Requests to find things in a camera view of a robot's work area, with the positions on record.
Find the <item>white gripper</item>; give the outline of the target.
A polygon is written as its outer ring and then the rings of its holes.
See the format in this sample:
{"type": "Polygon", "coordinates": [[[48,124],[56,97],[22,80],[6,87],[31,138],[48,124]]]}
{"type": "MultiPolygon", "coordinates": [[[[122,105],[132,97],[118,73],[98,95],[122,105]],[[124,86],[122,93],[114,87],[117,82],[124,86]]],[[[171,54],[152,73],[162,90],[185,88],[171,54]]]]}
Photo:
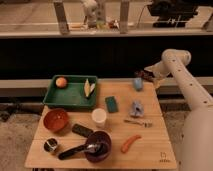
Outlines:
{"type": "MultiPolygon", "coordinates": [[[[163,63],[156,63],[151,66],[145,67],[145,70],[151,72],[154,75],[153,81],[158,83],[162,81],[167,76],[167,70],[163,63]]],[[[136,91],[141,91],[143,89],[143,81],[141,78],[137,77],[133,79],[133,86],[136,91]]]]}

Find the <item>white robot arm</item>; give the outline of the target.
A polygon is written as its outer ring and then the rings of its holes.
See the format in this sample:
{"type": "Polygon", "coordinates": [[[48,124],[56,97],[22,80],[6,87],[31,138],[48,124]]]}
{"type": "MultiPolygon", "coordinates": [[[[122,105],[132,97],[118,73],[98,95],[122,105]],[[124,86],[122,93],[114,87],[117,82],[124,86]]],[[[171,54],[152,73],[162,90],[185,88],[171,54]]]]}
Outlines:
{"type": "Polygon", "coordinates": [[[190,108],[183,126],[179,171],[213,171],[213,97],[187,70],[190,61],[189,51],[166,49],[159,62],[136,71],[135,76],[157,83],[173,76],[190,108]]]}

